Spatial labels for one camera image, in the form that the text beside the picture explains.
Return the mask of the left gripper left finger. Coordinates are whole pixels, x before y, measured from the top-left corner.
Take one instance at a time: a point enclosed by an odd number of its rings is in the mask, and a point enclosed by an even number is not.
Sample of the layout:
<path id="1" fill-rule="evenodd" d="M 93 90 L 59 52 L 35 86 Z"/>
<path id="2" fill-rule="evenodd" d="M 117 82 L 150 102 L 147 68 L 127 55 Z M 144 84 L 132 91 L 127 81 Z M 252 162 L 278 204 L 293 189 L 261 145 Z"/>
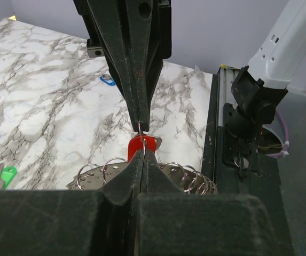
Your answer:
<path id="1" fill-rule="evenodd" d="M 98 190 L 0 190 L 0 255 L 134 255 L 142 151 Z"/>

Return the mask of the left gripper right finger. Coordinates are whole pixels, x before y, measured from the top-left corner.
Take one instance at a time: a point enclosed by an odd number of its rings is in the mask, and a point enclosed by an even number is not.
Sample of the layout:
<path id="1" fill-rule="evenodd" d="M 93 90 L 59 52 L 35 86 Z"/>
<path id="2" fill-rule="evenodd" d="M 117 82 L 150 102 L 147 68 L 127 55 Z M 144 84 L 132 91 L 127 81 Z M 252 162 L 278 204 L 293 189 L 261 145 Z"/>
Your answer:
<path id="1" fill-rule="evenodd" d="M 152 152 L 131 159 L 132 255 L 292 255 L 275 161 L 241 178 L 220 168 L 216 194 L 183 192 Z"/>

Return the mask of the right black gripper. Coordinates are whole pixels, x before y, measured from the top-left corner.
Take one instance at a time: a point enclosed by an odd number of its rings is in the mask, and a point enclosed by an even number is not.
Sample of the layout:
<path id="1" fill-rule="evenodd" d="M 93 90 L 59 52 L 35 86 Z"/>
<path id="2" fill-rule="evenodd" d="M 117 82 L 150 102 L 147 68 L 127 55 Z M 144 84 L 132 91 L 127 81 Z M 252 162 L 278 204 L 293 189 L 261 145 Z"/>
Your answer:
<path id="1" fill-rule="evenodd" d="M 163 59 L 171 57 L 171 1 L 74 1 L 90 58 L 117 72 L 135 132 L 150 129 L 151 101 Z"/>

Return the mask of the blue tag key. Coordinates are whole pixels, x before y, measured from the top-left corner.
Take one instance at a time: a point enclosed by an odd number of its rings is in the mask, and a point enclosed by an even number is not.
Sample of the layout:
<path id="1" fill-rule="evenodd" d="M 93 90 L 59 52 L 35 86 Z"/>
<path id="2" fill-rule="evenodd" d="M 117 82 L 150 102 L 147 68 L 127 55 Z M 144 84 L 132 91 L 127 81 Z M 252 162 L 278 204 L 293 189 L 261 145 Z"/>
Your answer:
<path id="1" fill-rule="evenodd" d="M 109 86 L 115 86 L 116 85 L 116 83 L 113 80 L 113 78 L 111 77 L 111 75 L 108 75 L 108 74 L 101 75 L 100 80 L 102 82 L 104 82 L 105 84 L 109 85 Z"/>

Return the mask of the red tag key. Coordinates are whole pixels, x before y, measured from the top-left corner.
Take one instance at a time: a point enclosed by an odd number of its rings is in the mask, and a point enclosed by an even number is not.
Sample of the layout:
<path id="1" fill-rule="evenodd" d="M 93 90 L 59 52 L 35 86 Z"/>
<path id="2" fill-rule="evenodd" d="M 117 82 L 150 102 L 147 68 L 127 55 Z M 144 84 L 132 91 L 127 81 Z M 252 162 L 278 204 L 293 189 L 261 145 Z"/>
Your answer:
<path id="1" fill-rule="evenodd" d="M 148 134 L 137 134 L 134 136 L 128 143 L 128 162 L 131 161 L 134 154 L 138 150 L 156 152 L 162 144 L 162 139 L 157 136 L 148 135 Z"/>

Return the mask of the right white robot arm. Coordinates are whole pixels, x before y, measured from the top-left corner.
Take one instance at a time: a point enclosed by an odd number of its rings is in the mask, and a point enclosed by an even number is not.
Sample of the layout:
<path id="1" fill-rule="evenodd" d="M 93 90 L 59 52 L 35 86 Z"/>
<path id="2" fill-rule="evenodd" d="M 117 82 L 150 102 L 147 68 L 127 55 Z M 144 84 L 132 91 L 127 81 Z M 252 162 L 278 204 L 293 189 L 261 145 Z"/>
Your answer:
<path id="1" fill-rule="evenodd" d="M 89 39 L 92 58 L 104 56 L 117 88 L 124 97 L 136 136 L 128 158 L 138 151 L 156 151 L 150 128 L 152 97 L 163 61 L 171 56 L 170 1 L 75 1 Z M 276 106 L 306 55 L 306 1 L 289 1 L 260 49 L 240 69 L 231 86 L 236 102 L 225 122 L 233 162 L 240 170 L 251 166 L 248 144 L 270 124 Z"/>

